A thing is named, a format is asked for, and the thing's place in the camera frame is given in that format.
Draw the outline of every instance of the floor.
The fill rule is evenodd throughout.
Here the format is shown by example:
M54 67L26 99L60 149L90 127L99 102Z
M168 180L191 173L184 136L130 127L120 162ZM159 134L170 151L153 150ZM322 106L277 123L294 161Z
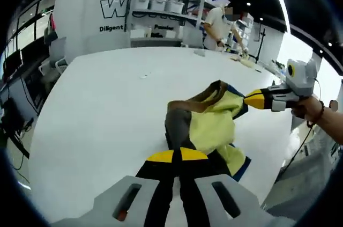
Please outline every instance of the floor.
M29 129L27 132L22 132L21 135L21 141L23 142L24 148L29 152L31 147L31 141L32 141L32 135L34 131L36 122L34 121L32 124L31 129ZM13 174L18 179L19 184L23 188L23 192L30 197L31 191L30 191L30 184L18 173L23 175L28 181L28 159L19 151L19 149L13 144L11 140L8 140L7 142L7 153L9 157L9 162L15 167L20 168L21 160L23 160L23 164L19 170L13 170Z

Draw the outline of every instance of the metal rack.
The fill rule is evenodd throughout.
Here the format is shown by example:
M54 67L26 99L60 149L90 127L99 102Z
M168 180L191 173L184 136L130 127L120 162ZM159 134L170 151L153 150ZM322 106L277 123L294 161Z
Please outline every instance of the metal rack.
M163 15L167 16L169 18L176 18L179 19L180 24L184 25L186 21L196 23L196 28L200 27L200 23L203 22L202 20L202 14L204 8L212 9L215 7L212 3L206 2L205 0L182 0L184 3L182 14L172 13L172 12L166 12L166 11L152 11L152 10L136 10L134 8L134 3L136 0L128 0L126 5L126 13L125 13L125 25L124 29L125 31L131 30L132 25L132 17L134 14L154 14L154 15ZM187 8L189 2L198 3L199 4L199 14L198 17L194 16L188 16L186 15Z

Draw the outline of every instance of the person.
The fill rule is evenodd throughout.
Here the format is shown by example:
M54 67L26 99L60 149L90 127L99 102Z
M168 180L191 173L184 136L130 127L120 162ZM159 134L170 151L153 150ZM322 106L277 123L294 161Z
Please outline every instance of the person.
M240 13L234 9L233 3L225 7L213 8L207 15L204 29L207 36L204 40L204 48L208 50L217 50L218 47L224 47L230 31L240 44L243 51L248 49L244 46L242 38L237 31L236 21L240 18Z
M306 100L299 101L297 106L292 108L292 113L296 117L304 117L305 120L316 123L335 142L343 145L343 114L336 112L338 103L332 100L330 107L324 107L324 112L320 116L322 107L322 104L315 97L310 97Z

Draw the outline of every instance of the cloth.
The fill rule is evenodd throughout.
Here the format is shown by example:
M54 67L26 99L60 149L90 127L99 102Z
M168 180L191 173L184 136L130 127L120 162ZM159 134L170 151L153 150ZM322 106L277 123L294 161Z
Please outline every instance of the cloth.
M236 23L226 23L223 20L224 11L223 8L213 8L207 15L205 22L210 24L215 34L219 39L227 39L231 30L237 29ZM209 50L215 51L217 48L217 42L210 36L207 35L204 40L204 46Z
M230 145L234 141L233 120L248 111L243 99L244 95L218 80L193 98L169 102L165 122L169 148L199 150L213 158L221 170L224 164L226 173L234 176L246 160L241 149Z

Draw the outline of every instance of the computer screen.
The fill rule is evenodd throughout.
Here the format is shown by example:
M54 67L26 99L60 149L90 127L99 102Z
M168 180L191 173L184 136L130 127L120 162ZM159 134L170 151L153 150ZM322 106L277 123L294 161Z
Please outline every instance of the computer screen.
M15 51L4 62L4 78L8 79L21 66L20 50Z
M28 64L37 61L39 58L49 56L49 48L44 43L44 37L38 38L21 50L23 63Z

